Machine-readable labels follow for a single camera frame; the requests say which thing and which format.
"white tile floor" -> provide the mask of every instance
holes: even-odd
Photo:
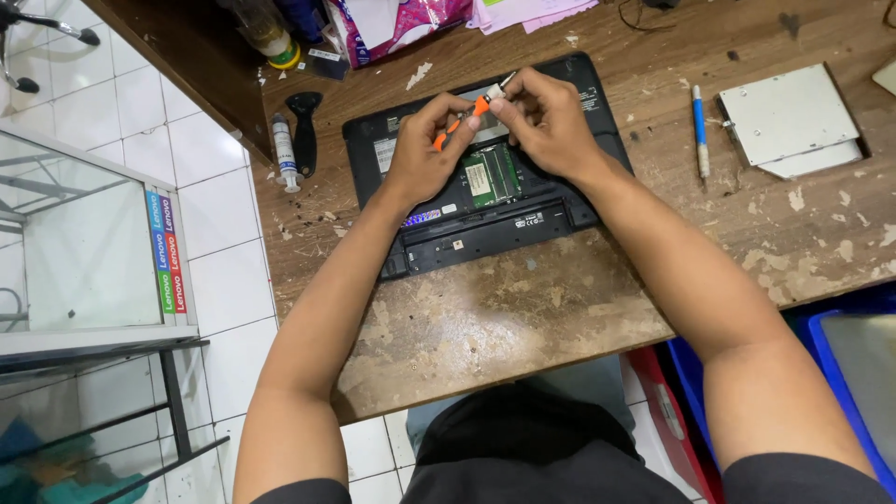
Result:
[[[243,149],[79,0],[30,0],[27,12],[92,27],[88,48],[44,29],[13,29],[11,65],[38,81],[37,96],[0,89],[0,116],[111,161],[176,184],[202,352],[180,352],[177,369],[191,442],[230,442],[157,480],[142,504],[231,502],[246,408],[277,331],[252,178]],[[671,469],[637,377],[624,362],[626,402],[647,466],[693,498]],[[0,386],[0,428],[16,414],[52,439],[161,400],[158,357],[99,367],[67,380]],[[413,472],[407,412],[342,428],[352,499],[394,504]],[[97,454],[120,476],[151,472],[174,456],[170,419],[144,417],[97,436]]]

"orange screwdriver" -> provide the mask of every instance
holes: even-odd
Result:
[[[463,112],[459,116],[457,116],[457,120],[454,121],[454,124],[452,124],[445,131],[445,133],[442,133],[441,135],[439,135],[435,138],[435,142],[433,142],[433,146],[435,147],[435,149],[437,151],[441,152],[442,149],[445,148],[445,146],[451,140],[451,137],[454,135],[454,131],[457,129],[457,126],[461,125],[461,121],[463,119],[465,119],[466,117],[469,117],[469,116],[477,116],[478,117],[478,116],[485,114],[486,112],[488,112],[488,104],[491,103],[491,101],[493,99],[503,98],[504,97],[504,86],[506,86],[507,83],[510,82],[510,80],[513,78],[514,75],[516,75],[516,72],[511,72],[511,74],[507,75],[507,78],[504,79],[503,81],[501,81],[500,84],[494,84],[494,85],[492,85],[492,87],[488,88],[488,91],[486,91],[486,94],[480,94],[476,98],[476,102],[473,104],[472,107],[467,109],[466,112]]]

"black laptop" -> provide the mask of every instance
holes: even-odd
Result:
[[[598,145],[632,171],[616,122],[588,55],[572,53],[539,65],[539,72],[569,81]],[[506,75],[463,86],[452,94],[474,100]],[[392,161],[401,118],[432,98],[352,119],[342,126],[363,209]],[[507,143],[507,128],[490,113],[457,170],[435,198],[419,204],[402,224],[380,278],[389,280],[457,265],[483,256],[566,236],[600,222],[588,200],[569,182],[547,174]]]

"pink tissue package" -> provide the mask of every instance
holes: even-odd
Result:
[[[345,0],[324,0],[351,66],[358,68],[389,55],[426,35],[467,22],[472,15],[472,0],[404,0],[398,6],[392,38],[374,48],[364,44],[351,18]]]

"wooden desk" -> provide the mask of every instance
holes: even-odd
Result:
[[[265,70],[265,113],[320,91],[317,173],[287,195],[253,166],[277,311],[293,301],[358,217],[341,137],[346,120],[570,52],[577,36],[597,67],[637,177],[718,242],[780,306],[896,277],[896,98],[871,81],[893,56],[885,2],[685,0],[626,28],[616,7],[525,35],[462,27],[351,72],[344,83]],[[797,13],[797,39],[779,13]],[[735,50],[739,61],[729,59]],[[406,91],[418,65],[433,67]],[[827,61],[872,159],[797,181],[742,169],[707,104],[713,167],[701,191],[688,84],[704,96]],[[328,215],[338,218],[331,221]],[[379,285],[334,397],[343,423],[616,353],[673,330],[606,230],[592,229],[500,256]]]

